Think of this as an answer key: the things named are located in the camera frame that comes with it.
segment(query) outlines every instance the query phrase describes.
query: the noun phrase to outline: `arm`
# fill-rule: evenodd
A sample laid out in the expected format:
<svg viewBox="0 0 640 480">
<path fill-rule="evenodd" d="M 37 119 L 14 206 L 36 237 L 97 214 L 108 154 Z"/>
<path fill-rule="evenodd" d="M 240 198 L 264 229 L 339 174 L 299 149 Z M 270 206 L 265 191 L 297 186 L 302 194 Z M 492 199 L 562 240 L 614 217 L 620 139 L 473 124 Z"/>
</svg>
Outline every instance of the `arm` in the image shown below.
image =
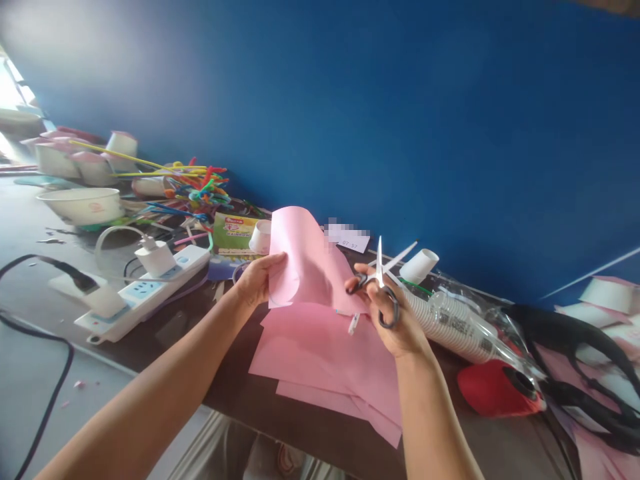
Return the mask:
<svg viewBox="0 0 640 480">
<path fill-rule="evenodd" d="M 36 480 L 145 479 L 202 403 L 242 326 L 266 301 L 267 269 L 283 258 L 252 262 L 238 284 L 96 413 Z"/>
<path fill-rule="evenodd" d="M 363 263 L 357 263 L 355 269 L 366 274 L 374 272 Z M 350 279 L 345 286 L 350 288 L 355 282 L 357 279 Z M 429 342 L 402 290 L 388 278 L 385 282 L 398 298 L 400 322 L 392 330 L 382 328 L 377 321 L 373 324 L 395 357 L 407 478 L 482 480 Z M 377 319 L 378 311 L 386 318 L 393 316 L 391 301 L 376 282 L 369 282 L 363 298 L 370 304 L 371 318 Z"/>
</svg>

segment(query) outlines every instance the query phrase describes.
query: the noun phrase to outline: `red spool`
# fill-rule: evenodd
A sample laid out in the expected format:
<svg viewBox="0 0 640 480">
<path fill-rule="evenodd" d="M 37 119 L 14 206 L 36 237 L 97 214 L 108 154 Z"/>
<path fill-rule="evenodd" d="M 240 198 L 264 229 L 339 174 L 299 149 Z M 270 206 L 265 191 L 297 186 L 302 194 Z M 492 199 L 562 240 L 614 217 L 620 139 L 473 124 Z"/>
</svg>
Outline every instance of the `red spool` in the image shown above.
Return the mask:
<svg viewBox="0 0 640 480">
<path fill-rule="evenodd" d="M 460 370 L 458 386 L 471 408 L 483 417 L 516 417 L 542 410 L 542 397 L 531 380 L 502 360 Z"/>
</svg>

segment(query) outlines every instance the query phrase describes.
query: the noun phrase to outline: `forearm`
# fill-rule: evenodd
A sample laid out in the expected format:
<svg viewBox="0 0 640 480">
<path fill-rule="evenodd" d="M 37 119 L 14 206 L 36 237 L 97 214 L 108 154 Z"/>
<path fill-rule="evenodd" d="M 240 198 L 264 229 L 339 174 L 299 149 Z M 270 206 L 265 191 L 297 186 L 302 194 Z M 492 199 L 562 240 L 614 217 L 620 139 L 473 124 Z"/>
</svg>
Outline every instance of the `forearm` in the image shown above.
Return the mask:
<svg viewBox="0 0 640 480">
<path fill-rule="evenodd" d="M 482 479 L 431 350 L 396 360 L 409 480 Z"/>
<path fill-rule="evenodd" d="M 144 479 L 189 420 L 253 312 L 236 289 L 138 375 L 56 455 L 37 480 Z"/>
</svg>

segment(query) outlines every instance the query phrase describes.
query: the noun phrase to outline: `power strip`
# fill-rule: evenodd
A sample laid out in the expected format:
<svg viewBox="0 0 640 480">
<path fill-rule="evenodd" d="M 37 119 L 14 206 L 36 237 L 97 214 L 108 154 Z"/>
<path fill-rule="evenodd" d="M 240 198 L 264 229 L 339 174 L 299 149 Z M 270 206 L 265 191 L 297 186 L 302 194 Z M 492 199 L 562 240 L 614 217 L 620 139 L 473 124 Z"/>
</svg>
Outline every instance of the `power strip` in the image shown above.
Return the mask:
<svg viewBox="0 0 640 480">
<path fill-rule="evenodd" d="M 119 294 L 127 304 L 120 312 L 108 319 L 88 312 L 74 323 L 91 332 L 87 342 L 92 345 L 99 345 L 104 340 L 117 342 L 208 264 L 210 256 L 208 250 L 189 245 L 173 256 L 176 266 L 160 277 L 176 280 L 145 281 L 145 278 L 152 278 L 147 273 L 120 290 Z"/>
</svg>

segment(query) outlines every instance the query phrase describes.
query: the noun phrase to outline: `scissors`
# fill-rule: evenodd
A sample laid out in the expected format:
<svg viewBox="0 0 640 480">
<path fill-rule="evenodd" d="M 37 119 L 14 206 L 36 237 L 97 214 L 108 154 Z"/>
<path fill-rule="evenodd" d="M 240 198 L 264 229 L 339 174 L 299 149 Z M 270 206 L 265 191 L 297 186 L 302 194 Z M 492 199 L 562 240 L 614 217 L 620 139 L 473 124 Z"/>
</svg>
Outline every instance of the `scissors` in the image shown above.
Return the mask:
<svg viewBox="0 0 640 480">
<path fill-rule="evenodd" d="M 378 238 L 378 252 L 376 254 L 375 273 L 372 273 L 371 275 L 365 275 L 364 273 L 356 273 L 356 276 L 358 277 L 358 283 L 356 283 L 356 285 L 351 290 L 347 290 L 348 295 L 353 295 L 358 290 L 361 290 L 362 288 L 364 288 L 364 286 L 368 284 L 368 282 L 370 282 L 371 280 L 375 280 L 378 282 L 378 287 L 380 287 L 380 290 L 386 293 L 391 299 L 391 302 L 393 303 L 393 318 L 391 322 L 389 323 L 385 322 L 384 315 L 382 314 L 382 312 L 379 313 L 378 322 L 380 322 L 380 325 L 383 328 L 386 328 L 386 329 L 394 328 L 400 318 L 400 304 L 398 304 L 398 298 L 395 296 L 395 293 L 393 292 L 393 290 L 391 290 L 388 286 L 385 285 L 385 281 L 383 278 L 384 274 L 388 272 L 390 268 L 394 267 L 400 260 L 402 260 L 405 257 L 405 255 L 408 254 L 412 250 L 412 248 L 414 248 L 416 243 L 417 242 L 412 243 L 410 246 L 408 246 L 408 248 L 400 252 L 400 254 L 397 257 L 393 258 L 386 265 L 383 266 L 382 265 L 382 236 L 380 236 Z"/>
</svg>

